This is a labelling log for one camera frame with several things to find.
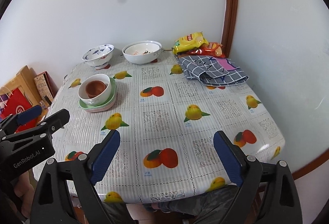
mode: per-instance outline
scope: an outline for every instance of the snack package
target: snack package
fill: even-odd
[[[173,53],[185,52],[188,50],[198,49],[203,43],[208,41],[203,37],[202,32],[195,32],[185,37],[179,38],[173,48]]]
[[[213,57],[225,58],[222,52],[223,45],[217,42],[203,43],[200,48],[196,50],[187,51],[190,55],[209,55]]]

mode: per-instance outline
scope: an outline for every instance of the white logo on red bag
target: white logo on red bag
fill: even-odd
[[[18,114],[18,113],[22,113],[22,112],[24,112],[24,111],[25,111],[25,110],[24,110],[24,107],[23,107],[23,106],[19,105],[19,106],[16,107],[16,114]]]

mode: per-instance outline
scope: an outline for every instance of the green plate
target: green plate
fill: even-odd
[[[92,106],[92,105],[88,105],[86,103],[84,103],[81,99],[79,99],[79,106],[83,109],[97,109],[97,108],[102,108],[104,106],[107,106],[109,103],[111,103],[113,101],[113,99],[115,98],[115,94],[116,94],[116,80],[114,78],[110,78],[110,82],[111,82],[111,93],[110,96],[108,97],[108,99],[98,105],[98,106]]]

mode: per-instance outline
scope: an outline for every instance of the pink patch on cloth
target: pink patch on cloth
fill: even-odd
[[[230,71],[230,70],[236,70],[238,68],[234,67],[233,65],[231,65],[227,58],[216,58],[217,62],[226,70],[226,71]]]

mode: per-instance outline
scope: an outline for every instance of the folded cloth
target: folded cloth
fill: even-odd
[[[224,87],[242,84],[248,76],[228,58],[189,55],[176,56],[177,62],[189,80],[199,80],[207,86]]]

